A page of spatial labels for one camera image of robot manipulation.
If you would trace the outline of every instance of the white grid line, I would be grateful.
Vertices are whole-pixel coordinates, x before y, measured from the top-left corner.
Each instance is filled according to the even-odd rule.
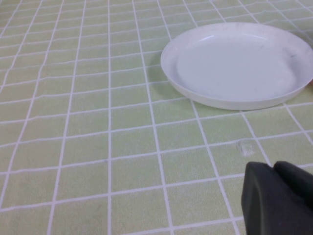
[[[10,19],[9,19],[8,22],[6,23],[5,27],[2,29],[2,32],[1,32],[1,34],[0,34],[0,38],[3,36],[3,33],[5,32],[5,30],[8,28],[8,25],[11,23],[11,20],[13,19],[13,16],[14,16],[15,13],[17,12],[17,10],[18,10],[18,8],[19,8],[19,6],[20,6],[20,4],[21,4],[22,2],[23,2],[23,0],[20,1],[20,3],[17,5],[15,11],[13,11],[13,13],[12,13]]]
[[[162,164],[162,158],[161,158],[161,153],[160,153],[160,147],[158,143],[158,138],[157,138],[157,128],[156,128],[156,122],[155,122],[155,117],[153,113],[153,108],[152,108],[152,101],[151,101],[151,94],[150,94],[150,89],[149,89],[149,84],[148,84],[148,75],[145,67],[145,60],[144,56],[142,53],[142,45],[141,45],[141,37],[140,37],[140,32],[139,32],[139,27],[138,27],[138,22],[137,22],[137,15],[136,15],[136,9],[135,9],[135,4],[134,0],[132,0],[133,4],[133,10],[134,10],[134,16],[135,16],[135,22],[136,22],[136,28],[137,28],[137,35],[138,35],[138,40],[139,40],[139,48],[141,52],[141,60],[143,64],[143,71],[145,75],[145,81],[146,81],[146,89],[148,93],[148,101],[149,101],[149,108],[150,108],[150,114],[151,114],[151,121],[152,121],[152,126],[153,126],[153,133],[154,133],[154,138],[155,138],[155,143],[156,143],[156,151],[157,151],[157,159],[158,159],[158,164],[159,164],[159,169],[160,169],[160,175],[161,175],[161,181],[163,185],[163,194],[164,194],[164,201],[165,201],[165,207],[166,207],[166,212],[167,212],[167,220],[170,228],[170,234],[174,235],[173,231],[173,221],[172,221],[172,215],[171,215],[171,208],[170,208],[170,203],[167,195],[167,189],[165,187],[165,176],[164,176],[164,170],[163,170],[163,164]]]
[[[86,3],[87,3],[87,0],[84,1],[83,15],[82,15],[82,18],[81,18],[80,37],[78,39],[78,46],[77,46],[77,51],[76,51],[76,60],[75,60],[75,65],[74,65],[72,85],[71,85],[71,91],[70,91],[70,95],[69,95],[69,102],[68,102],[68,108],[67,108],[67,117],[66,117],[66,121],[65,121],[64,133],[63,133],[63,138],[62,138],[61,154],[60,154],[60,158],[59,158],[57,177],[56,177],[55,186],[54,186],[54,192],[53,192],[53,198],[52,198],[52,204],[51,204],[49,223],[48,223],[48,228],[47,228],[47,232],[46,232],[47,235],[51,234],[52,222],[53,222],[53,216],[54,216],[54,209],[55,209],[55,202],[57,200],[59,181],[60,181],[60,175],[61,175],[61,166],[62,166],[62,161],[63,161],[63,156],[64,156],[65,142],[66,142],[66,136],[67,136],[67,128],[68,128],[68,122],[69,122],[69,114],[70,114],[70,109],[71,109],[71,104],[72,104],[72,97],[73,97],[73,92],[74,92],[75,76],[76,76],[76,70],[77,70],[77,61],[78,61],[78,55],[79,55],[79,49],[80,49],[81,35],[82,35],[83,25],[84,25],[84,16],[85,16]]]
[[[189,10],[189,8],[188,8],[188,6],[187,6],[185,0],[182,0],[182,1],[183,1],[183,3],[185,4],[185,7],[186,7],[186,9],[187,9],[187,11],[188,11],[188,13],[189,13],[189,15],[190,15],[190,17],[191,17],[193,23],[195,24],[196,27],[198,27],[198,24],[197,24],[197,22],[195,21],[194,17],[192,16],[192,14],[191,14],[191,12],[190,12],[190,10]],[[199,118],[198,111],[197,111],[197,109],[196,109],[196,107],[195,107],[194,101],[192,101],[192,100],[190,100],[190,101],[191,101],[191,105],[192,105],[192,108],[193,108],[193,110],[194,110],[194,113],[195,113],[195,115],[196,115],[197,123],[198,123],[198,126],[199,126],[200,131],[201,131],[202,139],[203,139],[203,141],[204,141],[204,144],[206,145],[206,150],[207,150],[207,153],[208,153],[208,155],[209,155],[210,161],[211,161],[211,163],[212,163],[213,170],[214,170],[214,174],[215,174],[215,176],[216,176],[216,178],[217,178],[217,181],[218,181],[218,184],[219,184],[219,188],[220,188],[220,192],[221,192],[221,194],[222,194],[222,196],[223,196],[223,199],[224,199],[224,202],[225,202],[225,205],[226,205],[226,208],[227,208],[227,211],[228,211],[228,214],[229,214],[231,223],[232,223],[232,225],[233,225],[235,234],[236,234],[236,235],[240,235],[238,226],[237,226],[237,224],[236,224],[236,222],[235,222],[235,220],[234,220],[234,215],[233,215],[233,212],[232,212],[232,209],[231,209],[231,206],[230,206],[230,202],[229,202],[229,200],[228,200],[228,198],[227,198],[227,195],[226,195],[224,186],[223,186],[222,181],[221,181],[221,179],[220,179],[219,172],[218,172],[216,163],[215,163],[215,161],[214,161],[214,157],[213,157],[212,151],[211,151],[210,147],[208,146],[208,142],[207,142],[207,139],[206,139],[206,136],[205,136],[205,132],[204,132],[202,123],[201,123],[200,118]]]
[[[111,138],[111,129],[112,129],[112,115],[111,115],[111,28],[110,28],[110,0],[108,0],[108,222],[107,222],[107,234],[112,234],[112,138]]]
[[[37,10],[36,10],[36,13],[35,13],[34,16],[33,16],[32,22],[33,22],[34,19],[36,18],[37,12],[39,11],[40,6],[41,6],[42,3],[43,3],[43,0],[40,1],[40,4],[39,4],[39,6],[38,6],[38,8],[37,8]],[[27,36],[28,31],[30,30],[30,27],[31,27],[31,24],[30,24],[30,26],[28,27],[27,32],[25,33],[25,36],[24,36],[23,41],[22,41],[22,44],[23,44],[23,42],[25,41],[25,38],[26,38],[26,36]],[[2,208],[2,203],[3,203],[3,200],[4,200],[4,195],[5,195],[6,187],[7,187],[7,185],[8,185],[8,181],[9,181],[9,172],[11,171],[15,153],[16,153],[16,151],[17,151],[17,148],[18,148],[19,143],[20,143],[20,141],[21,141],[21,139],[22,139],[24,130],[25,130],[25,128],[26,128],[27,119],[28,119],[28,117],[29,117],[29,115],[30,115],[33,102],[34,102],[34,99],[31,100],[31,103],[30,103],[30,106],[29,106],[29,109],[28,109],[28,112],[27,112],[26,120],[25,120],[25,122],[24,122],[24,124],[23,124],[23,127],[22,127],[21,133],[20,133],[20,135],[19,135],[18,141],[15,143],[14,150],[13,150],[13,153],[12,153],[12,156],[11,156],[11,159],[10,159],[10,162],[9,162],[8,174],[6,174],[6,176],[5,176],[5,180],[4,180],[4,184],[3,184],[3,188],[2,188],[2,192],[1,192],[1,196],[0,196],[0,209]]]
[[[102,133],[97,133],[97,134],[94,133],[93,136],[100,135],[100,134],[102,134]],[[258,139],[259,140],[270,140],[270,139],[274,139],[274,138],[289,137],[289,136],[300,135],[300,134],[302,134],[302,131],[286,133],[286,134],[280,134],[280,135],[274,135],[274,136],[265,136],[265,137],[260,137]],[[67,138],[67,140],[75,139],[75,138],[77,138],[77,137],[76,136],[75,137],[70,137],[70,138]],[[49,141],[49,140],[53,140],[53,141],[55,141],[55,140],[62,140],[62,137],[51,138],[51,139],[47,139],[47,140],[43,140],[43,141]],[[227,142],[212,143],[212,144],[208,144],[208,145],[203,144],[203,145],[196,145],[196,146],[185,147],[185,148],[174,148],[174,149],[169,149],[169,150],[162,150],[162,151],[160,151],[160,153],[161,154],[167,154],[167,153],[181,152],[181,151],[194,150],[194,149],[200,149],[200,148],[217,147],[217,146],[223,146],[223,145],[229,145],[229,144],[237,144],[241,140],[242,139],[233,140],[233,141],[227,141]],[[140,158],[140,157],[147,157],[147,156],[152,156],[152,155],[157,155],[157,152],[119,156],[119,157],[112,158],[111,161],[133,159],[133,158]],[[108,161],[108,159],[101,159],[101,160],[95,160],[95,161],[90,161],[90,162],[65,164],[65,165],[62,165],[61,168],[68,168],[68,167],[75,167],[75,166],[84,166],[84,165],[89,165],[89,164],[91,165],[91,164],[103,163],[103,162],[107,162],[107,161]],[[306,167],[310,167],[310,166],[313,166],[313,163],[311,163],[311,164],[304,164],[304,165],[298,165],[298,167],[300,167],[300,168],[306,168]],[[41,167],[41,168],[23,168],[23,169],[18,169],[18,170],[13,170],[13,171],[11,170],[9,173],[10,174],[18,174],[18,173],[23,173],[23,172],[38,172],[38,171],[45,171],[45,170],[54,170],[54,169],[58,169],[58,168],[59,168],[58,166],[47,166],[47,167]],[[0,172],[0,175],[5,175],[7,173],[8,173],[7,171],[3,171],[3,172]]]
[[[240,0],[238,0],[238,2],[239,2],[240,5],[251,15],[251,17],[252,17],[257,23],[260,23],[260,22],[250,13],[250,11],[248,11],[248,9],[241,3]],[[243,111],[240,111],[240,114],[242,115],[243,119],[245,120],[245,122],[246,122],[246,124],[247,124],[247,126],[248,126],[248,128],[249,128],[249,131],[250,131],[250,133],[252,134],[253,139],[256,141],[257,145],[259,146],[259,149],[261,150],[262,155],[263,155],[263,157],[264,157],[266,163],[271,166],[271,162],[270,162],[270,160],[269,160],[269,158],[268,158],[266,152],[264,151],[264,148],[261,146],[259,140],[258,140],[257,137],[255,136],[254,130],[252,129],[252,126],[251,126],[250,122],[249,122],[248,119],[246,118],[246,116],[245,116],[245,114],[244,114]]]

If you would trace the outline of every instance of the grid pattern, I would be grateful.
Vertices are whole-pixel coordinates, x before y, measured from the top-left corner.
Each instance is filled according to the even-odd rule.
[[[165,45],[222,22],[313,46],[309,0],[0,0],[1,234],[244,235],[248,161],[313,173],[312,87],[235,112],[167,81]]]

